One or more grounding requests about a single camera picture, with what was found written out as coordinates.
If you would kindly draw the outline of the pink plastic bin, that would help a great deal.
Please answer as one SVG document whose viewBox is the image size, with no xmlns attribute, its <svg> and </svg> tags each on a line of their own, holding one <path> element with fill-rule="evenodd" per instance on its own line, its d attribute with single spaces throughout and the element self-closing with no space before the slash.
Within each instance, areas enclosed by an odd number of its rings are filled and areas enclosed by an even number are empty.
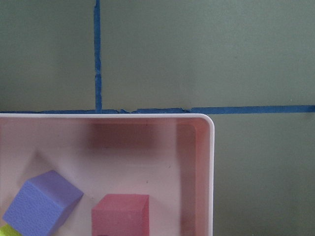
<svg viewBox="0 0 315 236">
<path fill-rule="evenodd" d="M 202 114 L 1 114 L 0 211 L 55 170 L 83 198 L 58 236 L 89 236 L 106 194 L 147 194 L 153 236 L 213 233 L 213 121 Z"/>
</svg>

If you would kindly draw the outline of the yellow foam block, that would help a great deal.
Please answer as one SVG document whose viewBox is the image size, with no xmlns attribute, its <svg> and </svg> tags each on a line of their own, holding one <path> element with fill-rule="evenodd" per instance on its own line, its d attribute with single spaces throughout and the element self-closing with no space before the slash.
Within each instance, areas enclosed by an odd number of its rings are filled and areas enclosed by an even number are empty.
<svg viewBox="0 0 315 236">
<path fill-rule="evenodd" d="M 21 236 L 21 234 L 10 225 L 6 224 L 4 226 L 1 226 L 0 236 Z"/>
</svg>

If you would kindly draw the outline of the red foam block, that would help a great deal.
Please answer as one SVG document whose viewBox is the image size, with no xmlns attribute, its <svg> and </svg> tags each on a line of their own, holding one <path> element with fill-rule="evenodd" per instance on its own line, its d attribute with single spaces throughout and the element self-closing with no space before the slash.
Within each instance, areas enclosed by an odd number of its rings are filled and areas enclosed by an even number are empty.
<svg viewBox="0 0 315 236">
<path fill-rule="evenodd" d="M 107 194 L 91 217 L 93 236 L 148 236 L 149 195 Z"/>
</svg>

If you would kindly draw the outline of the purple foam block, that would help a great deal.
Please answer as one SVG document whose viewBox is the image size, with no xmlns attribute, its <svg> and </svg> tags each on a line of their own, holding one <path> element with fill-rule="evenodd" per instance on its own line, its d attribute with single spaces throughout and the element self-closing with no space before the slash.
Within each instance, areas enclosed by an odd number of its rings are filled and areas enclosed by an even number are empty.
<svg viewBox="0 0 315 236">
<path fill-rule="evenodd" d="M 83 195 L 51 170 L 26 180 L 2 218 L 23 236 L 51 236 L 65 223 Z"/>
</svg>

